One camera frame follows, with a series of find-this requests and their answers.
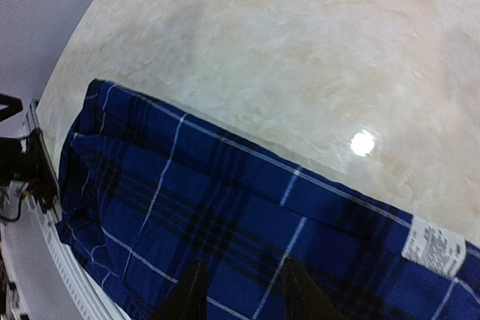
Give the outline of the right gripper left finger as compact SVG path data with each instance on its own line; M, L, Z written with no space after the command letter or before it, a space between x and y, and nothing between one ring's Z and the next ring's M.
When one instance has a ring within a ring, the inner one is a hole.
M154 310L154 320L206 320L208 276L204 262L196 261L175 284L166 300Z

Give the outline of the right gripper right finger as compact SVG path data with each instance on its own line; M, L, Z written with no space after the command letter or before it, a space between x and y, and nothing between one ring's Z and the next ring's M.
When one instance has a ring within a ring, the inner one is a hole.
M285 260L282 283L285 319L346 319L312 280L299 260Z

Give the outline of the blue plaid shirt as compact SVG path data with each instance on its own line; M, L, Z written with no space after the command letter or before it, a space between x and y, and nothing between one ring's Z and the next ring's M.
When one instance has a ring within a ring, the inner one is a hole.
M298 259L348 319L477 319L479 250L168 103L93 80L59 165L60 241L132 319L187 268L210 319L282 319Z

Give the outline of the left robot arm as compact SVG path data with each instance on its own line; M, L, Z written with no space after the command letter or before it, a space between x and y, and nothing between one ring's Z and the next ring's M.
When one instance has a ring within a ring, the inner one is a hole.
M18 97L0 94L0 122L3 122L23 111L23 102Z

